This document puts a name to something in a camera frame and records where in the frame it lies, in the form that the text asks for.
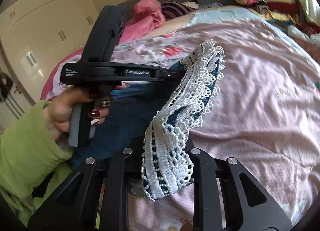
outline wrist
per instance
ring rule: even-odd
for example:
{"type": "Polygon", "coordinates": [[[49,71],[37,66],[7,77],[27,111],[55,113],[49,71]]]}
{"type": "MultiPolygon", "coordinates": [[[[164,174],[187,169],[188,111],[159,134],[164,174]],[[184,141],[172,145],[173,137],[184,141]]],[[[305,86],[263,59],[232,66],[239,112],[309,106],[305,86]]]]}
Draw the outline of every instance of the wrist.
{"type": "Polygon", "coordinates": [[[52,119],[48,107],[42,110],[42,117],[44,118],[44,124],[47,127],[50,135],[56,141],[61,137],[62,131],[56,126],[55,121],[52,119]]]}

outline white fingernail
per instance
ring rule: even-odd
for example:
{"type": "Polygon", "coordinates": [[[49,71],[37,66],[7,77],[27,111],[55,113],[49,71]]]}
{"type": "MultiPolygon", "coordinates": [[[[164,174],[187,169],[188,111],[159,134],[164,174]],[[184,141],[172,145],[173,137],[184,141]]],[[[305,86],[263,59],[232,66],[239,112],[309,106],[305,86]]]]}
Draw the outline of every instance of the white fingernail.
{"type": "Polygon", "coordinates": [[[95,125],[95,124],[97,124],[97,123],[99,123],[99,122],[100,122],[99,119],[93,119],[93,120],[91,121],[91,125],[95,125]]]}
{"type": "Polygon", "coordinates": [[[111,101],[110,101],[110,100],[104,100],[104,101],[102,102],[102,107],[109,107],[110,104],[111,104],[111,101]]]}

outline blue denim fabric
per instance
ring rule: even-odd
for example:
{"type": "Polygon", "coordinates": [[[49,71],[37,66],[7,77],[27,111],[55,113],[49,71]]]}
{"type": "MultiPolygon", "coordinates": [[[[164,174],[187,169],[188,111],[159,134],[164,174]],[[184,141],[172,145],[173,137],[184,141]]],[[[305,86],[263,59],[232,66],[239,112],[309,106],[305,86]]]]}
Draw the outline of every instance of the blue denim fabric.
{"type": "MultiPolygon", "coordinates": [[[[172,69],[183,70],[180,63],[174,64],[172,69]]],[[[218,68],[213,72],[217,76],[218,68]]],[[[128,147],[132,138],[144,135],[145,127],[149,126],[152,118],[168,101],[180,81],[162,81],[149,84],[131,84],[129,88],[112,91],[114,104],[106,117],[105,123],[97,126],[91,145],[76,148],[70,159],[73,166],[78,166],[87,157],[104,159],[115,152],[128,147]]],[[[175,124],[179,112],[168,119],[168,123],[175,124]]]]}

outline black device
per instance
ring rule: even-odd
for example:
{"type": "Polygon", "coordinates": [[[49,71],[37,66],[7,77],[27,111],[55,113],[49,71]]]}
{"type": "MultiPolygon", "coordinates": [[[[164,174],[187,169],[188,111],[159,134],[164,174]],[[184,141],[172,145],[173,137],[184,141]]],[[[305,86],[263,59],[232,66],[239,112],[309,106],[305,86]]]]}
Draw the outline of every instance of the black device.
{"type": "MultiPolygon", "coordinates": [[[[132,183],[141,179],[143,139],[133,138],[128,148],[110,159],[87,158],[33,214],[28,229],[95,230],[99,195],[106,178],[100,230],[128,231],[128,193],[132,183]]],[[[185,151],[194,163],[194,231],[291,230],[291,221],[282,208],[236,158],[212,158],[195,148],[190,138],[185,151]],[[227,229],[222,228],[217,179],[227,229]]]]}
{"type": "MultiPolygon", "coordinates": [[[[121,81],[155,82],[164,79],[181,79],[184,71],[157,66],[128,63],[110,63],[115,46],[119,43],[125,27],[126,6],[105,6],[88,38],[82,57],[77,63],[63,66],[60,81],[67,85],[89,87],[102,95],[108,95],[121,81]]],[[[70,120],[69,145],[87,146],[94,136],[88,113],[94,102],[74,106],[70,120]]]]}

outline metal bolt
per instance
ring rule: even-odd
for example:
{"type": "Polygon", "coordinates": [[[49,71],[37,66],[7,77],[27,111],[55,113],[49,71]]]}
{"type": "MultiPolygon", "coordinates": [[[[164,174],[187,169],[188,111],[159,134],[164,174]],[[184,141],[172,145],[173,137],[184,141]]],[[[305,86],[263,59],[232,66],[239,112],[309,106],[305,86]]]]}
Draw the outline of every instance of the metal bolt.
{"type": "Polygon", "coordinates": [[[122,152],[123,152],[124,154],[129,155],[129,154],[131,154],[131,153],[133,152],[133,150],[132,150],[131,148],[125,148],[125,149],[123,149],[122,152]]]}
{"type": "Polygon", "coordinates": [[[229,162],[230,164],[232,164],[232,165],[236,165],[236,164],[238,163],[237,159],[236,159],[236,158],[233,158],[233,157],[229,158],[229,159],[228,159],[228,162],[229,162]]]}
{"type": "Polygon", "coordinates": [[[90,164],[93,164],[95,162],[95,159],[93,157],[89,157],[89,158],[87,158],[85,160],[85,162],[90,165],[90,164]]]}
{"type": "Polygon", "coordinates": [[[192,154],[195,154],[195,155],[198,155],[198,154],[200,154],[200,150],[199,149],[197,149],[197,148],[193,148],[193,149],[191,149],[191,153],[192,154]]]}

